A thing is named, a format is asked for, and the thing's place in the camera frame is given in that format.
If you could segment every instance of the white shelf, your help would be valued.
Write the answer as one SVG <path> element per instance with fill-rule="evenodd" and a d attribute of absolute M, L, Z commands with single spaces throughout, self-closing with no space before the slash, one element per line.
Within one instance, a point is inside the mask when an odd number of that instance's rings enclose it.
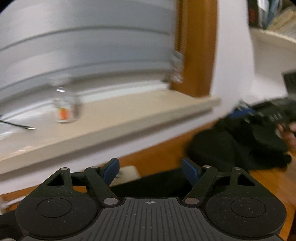
<path fill-rule="evenodd" d="M 296 52 L 296 39 L 278 34 L 276 32 L 251 28 L 250 32 L 262 42 L 272 44 L 275 46 L 283 47 L 293 52 Z"/>
<path fill-rule="evenodd" d="M 0 174 L 189 117 L 219 103 L 218 97 L 160 90 L 86 103 L 73 123 L 55 123 L 49 113 L 34 124 L 36 130 L 0 140 Z"/>

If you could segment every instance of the blue finger pad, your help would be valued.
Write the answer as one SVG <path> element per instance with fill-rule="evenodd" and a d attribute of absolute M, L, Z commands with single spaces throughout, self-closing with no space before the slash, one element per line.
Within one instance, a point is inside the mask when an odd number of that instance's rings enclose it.
<path fill-rule="evenodd" d="M 192 186 L 194 186 L 199 181 L 198 172 L 195 167 L 193 167 L 185 159 L 182 160 L 182 170 L 187 180 Z"/>
<path fill-rule="evenodd" d="M 109 186 L 119 172 L 119 160 L 114 160 L 104 171 L 103 181 Z"/>

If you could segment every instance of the wooden desk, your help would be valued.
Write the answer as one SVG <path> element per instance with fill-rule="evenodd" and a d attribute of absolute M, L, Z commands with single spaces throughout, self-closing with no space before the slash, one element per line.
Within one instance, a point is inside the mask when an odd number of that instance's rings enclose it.
<path fill-rule="evenodd" d="M 287 219 L 280 237 L 287 240 L 296 210 L 296 155 L 288 168 L 251 171 L 250 174 L 280 199 L 286 207 Z"/>
<path fill-rule="evenodd" d="M 156 146 L 121 157 L 120 165 L 122 167 L 136 166 L 141 176 L 178 168 L 181 166 L 181 159 L 184 157 L 185 146 L 192 139 L 193 135 L 212 127 L 212 125 L 213 123 L 210 123 Z M 296 207 L 296 153 L 294 154 L 294 160 L 287 169 L 274 168 L 272 170 L 252 171 L 250 173 L 286 206 L 287 219 L 280 233 L 280 237 L 287 240 Z M 4 194 L 2 197 L 4 200 L 9 201 L 29 194 L 34 188 Z M 9 210 L 13 210 L 16 207 L 17 205 L 13 205 Z"/>

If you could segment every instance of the book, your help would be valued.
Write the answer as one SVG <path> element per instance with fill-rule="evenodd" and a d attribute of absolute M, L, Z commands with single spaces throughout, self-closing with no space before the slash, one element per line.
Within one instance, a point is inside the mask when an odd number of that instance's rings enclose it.
<path fill-rule="evenodd" d="M 267 26 L 269 26 L 273 21 L 273 19 L 278 15 L 278 13 L 281 11 L 282 6 L 283 6 L 282 0 L 270 1 Z"/>
<path fill-rule="evenodd" d="M 280 29 L 284 28 L 286 24 L 289 24 L 290 21 L 296 17 L 296 8 L 289 7 L 284 10 L 280 15 L 273 19 L 271 24 L 268 26 L 267 30 L 269 31 L 279 31 Z"/>
<path fill-rule="evenodd" d="M 267 27 L 269 0 L 248 0 L 248 11 L 250 27 Z"/>
<path fill-rule="evenodd" d="M 277 29 L 275 32 L 291 37 L 296 32 L 296 14 L 285 25 Z"/>

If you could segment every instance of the orange label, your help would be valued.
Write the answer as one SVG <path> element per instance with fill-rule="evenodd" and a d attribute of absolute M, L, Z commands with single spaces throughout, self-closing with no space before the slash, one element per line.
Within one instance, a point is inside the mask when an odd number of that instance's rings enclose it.
<path fill-rule="evenodd" d="M 68 120 L 69 119 L 69 110 L 65 109 L 65 108 L 59 108 L 59 118 L 61 120 Z"/>

